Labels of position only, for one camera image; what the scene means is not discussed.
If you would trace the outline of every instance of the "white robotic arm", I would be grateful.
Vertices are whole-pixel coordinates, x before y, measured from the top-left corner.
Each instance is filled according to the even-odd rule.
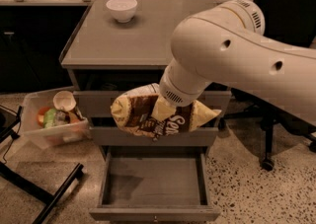
[[[184,107],[216,82],[252,94],[316,125],[316,50],[263,37],[264,16],[234,0],[183,20],[174,58],[160,81],[162,97]]]

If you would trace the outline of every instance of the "clear plastic container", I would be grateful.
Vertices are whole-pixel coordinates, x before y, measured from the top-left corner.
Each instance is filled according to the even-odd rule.
[[[43,107],[53,106],[53,97],[60,91],[73,91],[72,87],[53,89],[27,94],[23,101],[21,132],[27,139],[39,148],[65,144],[88,139],[90,137],[89,123],[86,118],[79,122],[43,128],[38,124],[38,111]]]

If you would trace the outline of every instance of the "snack bag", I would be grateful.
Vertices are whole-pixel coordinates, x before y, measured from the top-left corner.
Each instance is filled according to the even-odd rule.
[[[159,121],[152,117],[159,97],[158,84],[132,89],[117,97],[111,105],[111,113],[118,128],[133,135],[158,138],[194,131],[221,112],[194,101],[187,107],[177,107],[174,114]]]

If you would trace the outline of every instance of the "drawer front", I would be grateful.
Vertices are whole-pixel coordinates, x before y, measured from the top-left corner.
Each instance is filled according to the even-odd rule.
[[[111,104],[122,93],[119,91],[75,91],[74,96],[84,116],[110,117]],[[211,109],[222,110],[220,116],[223,116],[230,97],[230,91],[205,91],[198,100]]]
[[[190,133],[152,139],[145,136],[134,136],[114,126],[91,127],[90,130],[94,142],[103,146],[211,146],[218,132],[217,127],[202,127]]]
[[[110,147],[99,205],[104,221],[214,221],[198,147]]]

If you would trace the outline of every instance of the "floor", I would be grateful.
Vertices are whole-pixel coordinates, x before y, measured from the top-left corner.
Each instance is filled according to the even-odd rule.
[[[0,95],[0,104],[16,110],[24,96]],[[243,106],[246,104],[232,100],[228,110]],[[258,121],[227,121],[206,160],[210,196],[221,213],[216,221],[203,223],[316,223],[316,154],[309,151],[309,140],[290,135],[280,126],[276,126],[275,140],[276,165],[267,172],[259,163],[264,134]],[[1,158],[10,141],[8,138],[0,144]],[[89,214],[89,208],[98,204],[105,167],[93,141],[41,150],[22,136],[14,141],[6,159],[9,168],[50,193],[59,188],[77,163],[83,164],[83,179],[64,195],[45,223],[109,223],[97,222]],[[2,224],[32,223],[43,208],[40,201],[2,178],[0,195]]]

